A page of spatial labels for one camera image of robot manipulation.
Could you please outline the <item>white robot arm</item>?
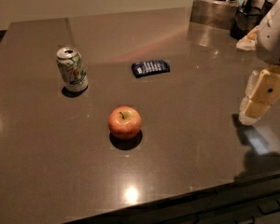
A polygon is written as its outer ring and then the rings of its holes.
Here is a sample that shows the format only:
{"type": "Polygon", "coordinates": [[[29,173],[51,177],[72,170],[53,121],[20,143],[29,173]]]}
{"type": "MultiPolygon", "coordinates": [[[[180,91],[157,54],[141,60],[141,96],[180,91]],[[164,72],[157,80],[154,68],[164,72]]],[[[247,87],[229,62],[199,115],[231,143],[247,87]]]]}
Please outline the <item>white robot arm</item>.
{"type": "Polygon", "coordinates": [[[246,126],[254,125],[280,99],[280,0],[261,20],[255,48],[269,67],[254,70],[247,81],[239,112],[239,121],[246,126]]]}

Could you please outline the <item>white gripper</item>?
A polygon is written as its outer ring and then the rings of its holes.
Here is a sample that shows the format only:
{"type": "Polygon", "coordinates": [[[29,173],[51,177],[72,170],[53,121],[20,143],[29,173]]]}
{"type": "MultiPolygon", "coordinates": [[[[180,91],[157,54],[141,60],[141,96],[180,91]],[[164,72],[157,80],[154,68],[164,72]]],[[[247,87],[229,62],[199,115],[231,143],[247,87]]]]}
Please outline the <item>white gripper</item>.
{"type": "MultiPolygon", "coordinates": [[[[259,24],[256,38],[257,57],[280,65],[280,0],[277,0],[259,24]]],[[[280,99],[280,66],[253,70],[240,104],[239,121],[254,125],[280,99]]]]}

